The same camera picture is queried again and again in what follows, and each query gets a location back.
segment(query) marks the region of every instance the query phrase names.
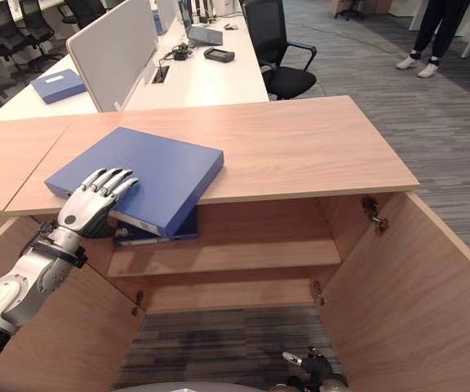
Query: robot wrist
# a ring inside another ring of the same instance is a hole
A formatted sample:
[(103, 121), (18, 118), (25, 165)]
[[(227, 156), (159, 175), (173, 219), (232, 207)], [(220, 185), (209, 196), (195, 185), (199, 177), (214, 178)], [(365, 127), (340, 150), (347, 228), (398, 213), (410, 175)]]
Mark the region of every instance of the robot wrist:
[(88, 259), (81, 236), (63, 226), (56, 227), (47, 237), (35, 242), (32, 249), (40, 254), (54, 256), (81, 268)]

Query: cabinet door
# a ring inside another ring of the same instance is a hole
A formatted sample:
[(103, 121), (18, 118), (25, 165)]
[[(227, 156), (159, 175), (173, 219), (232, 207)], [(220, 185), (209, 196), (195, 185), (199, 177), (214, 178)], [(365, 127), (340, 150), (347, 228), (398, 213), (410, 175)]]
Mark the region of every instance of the cabinet door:
[[(0, 229), (0, 276), (38, 224), (13, 218)], [(144, 313), (90, 266), (73, 269), (0, 354), (0, 390), (106, 391)]]
[(470, 249), (415, 194), (397, 194), (316, 306), (353, 392), (470, 392)]

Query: laptop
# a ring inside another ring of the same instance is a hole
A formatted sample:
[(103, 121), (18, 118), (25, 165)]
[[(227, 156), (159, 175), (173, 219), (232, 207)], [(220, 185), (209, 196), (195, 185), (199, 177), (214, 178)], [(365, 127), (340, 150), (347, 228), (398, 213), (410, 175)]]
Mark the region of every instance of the laptop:
[(183, 17), (186, 35), (190, 41), (206, 45), (222, 45), (222, 31), (192, 26), (192, 13), (188, 9), (186, 0), (177, 0), (177, 2), (179, 3), (180, 14)]

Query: striped carpet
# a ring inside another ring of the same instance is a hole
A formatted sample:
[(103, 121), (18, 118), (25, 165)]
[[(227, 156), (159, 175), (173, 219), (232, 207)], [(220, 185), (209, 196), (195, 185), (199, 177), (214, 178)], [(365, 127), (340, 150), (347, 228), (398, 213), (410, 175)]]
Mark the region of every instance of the striped carpet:
[[(470, 246), (470, 59), (455, 39), (435, 78), (394, 65), (411, 49), (410, 21), (335, 20), (329, 0), (285, 0), (289, 39), (310, 43), (318, 84), (303, 97), (350, 95), (422, 183), (420, 196)], [(300, 66), (292, 50), (287, 65)], [(283, 350), (324, 347), (311, 307), (165, 314), (145, 319), (114, 389), (156, 381), (210, 380), (267, 388), (298, 368)]]

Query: robotic arm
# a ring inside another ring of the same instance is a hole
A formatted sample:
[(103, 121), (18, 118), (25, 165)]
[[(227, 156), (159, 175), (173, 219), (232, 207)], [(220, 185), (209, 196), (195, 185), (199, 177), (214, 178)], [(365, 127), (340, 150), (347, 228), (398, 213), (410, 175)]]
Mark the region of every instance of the robotic arm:
[(14, 268), (0, 278), (0, 353), (70, 270), (84, 265), (86, 256), (81, 239), (113, 235), (108, 214), (117, 200), (138, 182), (137, 178), (125, 180), (131, 173), (121, 168), (93, 172), (63, 206), (55, 228), (36, 241), (39, 234), (46, 234), (42, 227), (25, 245)]

